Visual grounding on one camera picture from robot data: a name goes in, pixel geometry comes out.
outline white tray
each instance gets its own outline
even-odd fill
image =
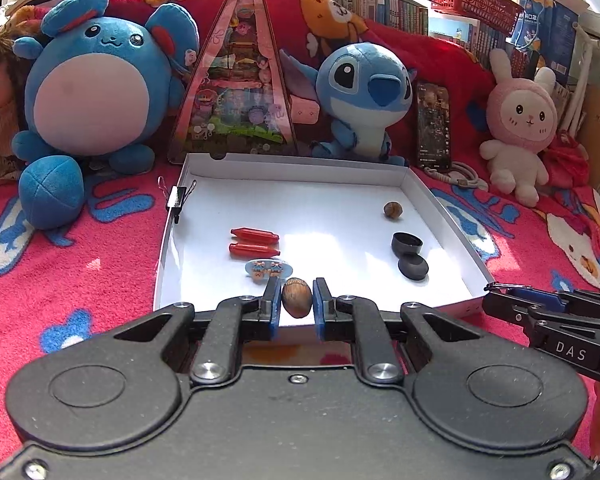
[[[335,296],[353,294],[398,312],[405,301],[443,307],[461,317],[480,309],[493,279],[451,216],[408,168],[315,158],[206,153],[187,155],[178,186],[196,189],[178,224],[167,220],[160,251],[154,310],[177,301],[213,310],[225,298],[260,296],[263,284],[234,259],[231,229],[250,227],[280,236],[281,260],[309,286],[325,278]],[[382,210],[404,209],[397,221]],[[429,275],[412,282],[397,267],[394,232],[423,241]],[[281,327],[314,323],[282,310]]]

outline white rabbit plush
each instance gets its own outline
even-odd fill
[[[534,81],[514,79],[504,50],[493,49],[490,60],[497,85],[487,102],[487,124],[494,138],[480,145],[480,156],[489,161],[490,181],[500,192],[514,192],[518,202],[533,207],[536,184],[549,181],[537,153],[551,143],[558,123],[551,99],[555,73],[543,67]]]

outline red blanket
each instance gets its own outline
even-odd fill
[[[153,6],[164,1],[111,0],[107,12],[144,23]],[[192,13],[204,38],[223,0],[171,1]],[[321,11],[319,2],[310,3],[267,0],[279,48],[317,66],[329,49],[347,41],[387,46],[407,67],[416,68],[419,78],[448,88],[453,159],[486,177],[478,146],[487,137],[476,130],[477,122],[467,110],[484,106],[493,87],[490,73],[457,45],[365,24],[357,17],[342,26],[329,21],[330,14]],[[469,104],[477,106],[468,108]],[[407,158],[413,158],[414,131],[414,109],[390,131],[394,150]],[[172,184],[177,173],[177,168],[161,163],[142,176],[92,176],[87,182],[88,205],[80,218],[46,234],[33,233],[24,221],[15,186],[0,188],[0,460],[18,445],[3,406],[7,380],[18,368],[150,311],[166,218],[155,183],[161,174]],[[420,176],[497,280],[545,289],[600,288],[600,198],[591,188],[559,190],[542,197],[531,210],[508,198]],[[486,316],[471,321],[525,343],[520,330],[504,322]],[[343,360],[345,356],[332,351],[320,357],[325,363]],[[590,413],[576,438],[584,452],[589,417]]]

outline blue ball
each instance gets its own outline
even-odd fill
[[[78,218],[84,182],[70,156],[51,155],[29,164],[20,176],[18,194],[27,221],[36,229],[54,229]]]

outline red tube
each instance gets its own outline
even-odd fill
[[[247,242],[255,242],[257,244],[277,244],[280,237],[271,231],[260,231],[259,229],[251,229],[248,227],[240,227],[239,229],[231,229],[231,234],[245,240]]]
[[[229,244],[229,252],[234,256],[246,256],[247,258],[272,258],[279,256],[280,251],[264,245],[253,244]]]

